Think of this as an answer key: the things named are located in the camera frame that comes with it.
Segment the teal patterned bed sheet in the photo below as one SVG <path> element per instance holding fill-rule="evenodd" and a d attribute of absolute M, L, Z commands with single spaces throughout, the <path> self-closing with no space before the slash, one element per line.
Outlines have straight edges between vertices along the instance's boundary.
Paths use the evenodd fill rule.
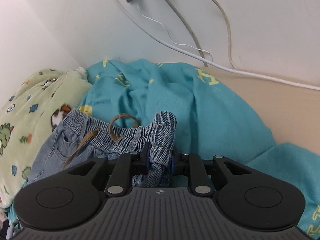
<path fill-rule="evenodd" d="M 277 144 L 217 78 L 186 63 L 139 60 L 97 63 L 87 79 L 73 109 L 87 116 L 135 128 L 160 111 L 175 115 L 173 150 L 201 157 L 213 195 L 173 196 L 169 164 L 167 187 L 107 196 L 109 159 L 96 157 L 22 187 L 16 239 L 319 239 L 319 156 Z"/>

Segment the blue denim jeans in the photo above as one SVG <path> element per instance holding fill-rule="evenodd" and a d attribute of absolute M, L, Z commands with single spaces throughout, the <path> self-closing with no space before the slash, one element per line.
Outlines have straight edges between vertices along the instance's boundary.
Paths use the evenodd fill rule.
<path fill-rule="evenodd" d="M 96 157 L 114 160 L 125 153 L 140 153 L 149 142 L 148 173 L 134 176 L 132 185 L 167 187 L 176 124 L 176 116 L 167 111 L 157 112 L 147 126 L 120 128 L 72 110 L 41 146 L 28 183 Z"/>

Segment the green cartoon fleece blanket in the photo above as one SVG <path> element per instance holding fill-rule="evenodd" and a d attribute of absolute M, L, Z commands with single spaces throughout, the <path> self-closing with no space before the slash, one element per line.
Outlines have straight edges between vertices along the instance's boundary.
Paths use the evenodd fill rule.
<path fill-rule="evenodd" d="M 90 89 L 84 68 L 43 69 L 29 77 L 1 108 L 1 210 L 28 180 L 40 147 L 64 114 Z"/>

